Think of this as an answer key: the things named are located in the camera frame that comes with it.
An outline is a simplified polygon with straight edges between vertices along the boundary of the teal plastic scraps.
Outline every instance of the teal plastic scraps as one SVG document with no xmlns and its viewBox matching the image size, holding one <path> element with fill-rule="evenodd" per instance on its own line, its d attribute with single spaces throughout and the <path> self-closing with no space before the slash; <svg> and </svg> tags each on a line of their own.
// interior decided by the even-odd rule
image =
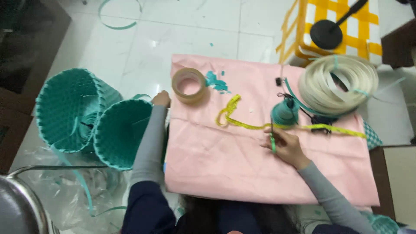
<svg viewBox="0 0 416 234">
<path fill-rule="evenodd" d="M 206 77 L 206 86 L 212 86 L 213 89 L 221 91 L 220 94 L 224 94 L 224 91 L 231 93 L 228 91 L 227 83 L 223 80 L 217 80 L 217 75 L 215 75 L 212 71 L 207 72 Z"/>
</svg>

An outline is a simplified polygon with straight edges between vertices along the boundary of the scissors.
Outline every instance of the scissors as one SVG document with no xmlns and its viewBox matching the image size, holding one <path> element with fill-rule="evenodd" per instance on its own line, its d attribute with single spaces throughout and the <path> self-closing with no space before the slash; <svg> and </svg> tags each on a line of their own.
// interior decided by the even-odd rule
<svg viewBox="0 0 416 234">
<path fill-rule="evenodd" d="M 271 128 L 272 128 L 272 131 L 270 132 L 270 142 L 272 143 L 272 151 L 273 151 L 273 154 L 275 154 L 276 153 L 276 145 L 275 145 L 275 138 L 273 137 L 273 117 L 271 117 L 270 116 L 270 120 L 271 120 Z"/>
</svg>

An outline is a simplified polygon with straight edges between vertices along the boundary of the gray arm sleeve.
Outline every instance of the gray arm sleeve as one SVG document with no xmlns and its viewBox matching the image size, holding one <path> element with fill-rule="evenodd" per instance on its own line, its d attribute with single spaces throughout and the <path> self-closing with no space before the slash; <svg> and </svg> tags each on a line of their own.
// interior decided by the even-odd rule
<svg viewBox="0 0 416 234">
<path fill-rule="evenodd" d="M 133 172 L 130 178 L 131 186 L 140 181 L 160 183 L 163 179 L 161 160 L 166 114 L 166 107 L 160 105 L 153 106 L 149 123 L 133 163 Z"/>
<path fill-rule="evenodd" d="M 312 161 L 298 173 L 310 187 L 319 204 L 324 207 L 333 224 L 352 228 L 359 233 L 375 234 L 367 219 L 322 175 Z"/>
</svg>

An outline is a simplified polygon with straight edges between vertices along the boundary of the pink fabric sheet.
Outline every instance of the pink fabric sheet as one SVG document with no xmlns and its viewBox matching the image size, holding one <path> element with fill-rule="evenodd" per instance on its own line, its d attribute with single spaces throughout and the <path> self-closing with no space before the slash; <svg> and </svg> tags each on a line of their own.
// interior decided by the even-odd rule
<svg viewBox="0 0 416 234">
<path fill-rule="evenodd" d="M 220 94 L 209 87 L 209 97 L 196 107 L 185 105 L 172 95 L 166 153 L 167 189 L 213 199 L 316 204 L 317 200 L 296 170 L 259 146 L 268 137 L 262 130 L 234 125 L 219 127 L 215 123 L 218 112 L 235 94 L 240 94 L 242 99 L 232 118 L 256 126 L 270 122 L 270 110 L 282 101 L 277 93 L 284 92 L 284 85 L 277 87 L 275 83 L 280 66 L 173 55 L 171 77 L 184 67 L 195 68 L 203 75 L 212 70 L 218 79 L 226 81 L 232 93 Z M 221 71 L 225 72 L 224 76 L 219 76 Z M 303 71 L 289 65 L 283 69 L 283 76 L 298 98 L 297 83 Z M 311 124 L 303 112 L 299 115 L 299 124 Z M 357 113 L 341 118 L 334 126 L 364 132 L 362 117 Z M 337 133 L 313 134 L 301 129 L 288 130 L 288 133 L 299 136 L 304 153 L 352 204 L 379 205 L 365 139 Z"/>
</svg>

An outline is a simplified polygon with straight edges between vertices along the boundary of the yellow checkered box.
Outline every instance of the yellow checkered box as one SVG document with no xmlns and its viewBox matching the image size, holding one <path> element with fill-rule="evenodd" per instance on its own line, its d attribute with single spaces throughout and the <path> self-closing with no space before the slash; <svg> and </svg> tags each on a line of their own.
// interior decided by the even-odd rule
<svg viewBox="0 0 416 234">
<path fill-rule="evenodd" d="M 355 55 L 381 64 L 378 0 L 369 0 L 356 14 L 340 25 L 343 38 L 334 50 L 318 48 L 310 37 L 312 25 L 319 20 L 336 22 L 357 0 L 295 0 L 285 15 L 282 40 L 276 47 L 278 62 L 306 67 L 309 58 L 330 54 Z"/>
</svg>

